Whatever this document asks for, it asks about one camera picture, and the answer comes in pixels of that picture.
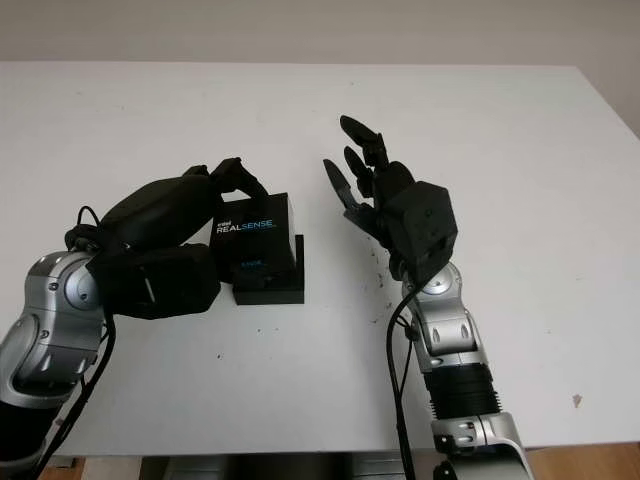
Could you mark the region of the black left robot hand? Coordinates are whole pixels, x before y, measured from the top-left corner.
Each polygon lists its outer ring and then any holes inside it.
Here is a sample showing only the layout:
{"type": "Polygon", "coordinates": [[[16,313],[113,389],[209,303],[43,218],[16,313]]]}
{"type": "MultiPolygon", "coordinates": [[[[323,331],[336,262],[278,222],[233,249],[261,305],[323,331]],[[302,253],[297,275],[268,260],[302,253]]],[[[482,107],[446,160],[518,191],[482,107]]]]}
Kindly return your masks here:
{"type": "Polygon", "coordinates": [[[258,201],[267,198],[238,157],[223,160],[213,171],[194,165],[180,176],[138,188],[94,225],[77,223],[65,233],[65,245],[70,251],[110,255],[179,247],[222,212],[222,195],[234,191],[258,201]]]}

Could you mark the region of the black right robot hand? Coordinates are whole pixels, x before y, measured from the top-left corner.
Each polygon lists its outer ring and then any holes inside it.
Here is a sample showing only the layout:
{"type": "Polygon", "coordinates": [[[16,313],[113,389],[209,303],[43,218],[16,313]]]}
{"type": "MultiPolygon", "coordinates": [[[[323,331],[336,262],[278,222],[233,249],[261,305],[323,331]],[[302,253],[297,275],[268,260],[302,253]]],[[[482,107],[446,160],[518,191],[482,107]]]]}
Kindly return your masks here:
{"type": "Polygon", "coordinates": [[[403,260],[394,245],[388,222],[383,219],[382,210],[390,200],[413,185],[415,180],[404,164],[389,160],[380,133],[347,115],[340,117],[340,127],[362,150],[361,154],[357,154],[351,147],[346,146],[344,158],[356,178],[356,186],[361,196],[371,199],[373,203],[356,201],[349,182],[333,161],[323,161],[325,171],[345,208],[344,217],[377,240],[389,252],[389,271],[393,279],[400,281],[403,276],[403,260]]]}

